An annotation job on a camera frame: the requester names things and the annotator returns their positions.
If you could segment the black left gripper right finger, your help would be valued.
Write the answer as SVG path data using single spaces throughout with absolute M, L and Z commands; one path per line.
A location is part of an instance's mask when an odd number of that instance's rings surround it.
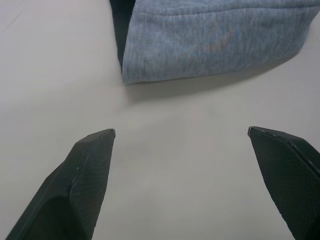
M 264 184 L 295 240 L 320 240 L 320 152 L 303 138 L 251 126 Z

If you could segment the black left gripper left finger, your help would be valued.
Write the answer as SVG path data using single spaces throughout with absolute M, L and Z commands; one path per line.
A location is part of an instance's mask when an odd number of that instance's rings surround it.
M 43 181 L 5 240 L 92 240 L 115 137 L 110 128 L 77 141 Z

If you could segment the grey-blue zip-up sweatshirt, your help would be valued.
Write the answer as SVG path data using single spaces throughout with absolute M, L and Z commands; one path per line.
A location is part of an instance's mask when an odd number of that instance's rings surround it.
M 109 0 L 126 84 L 219 75 L 302 48 L 320 0 Z

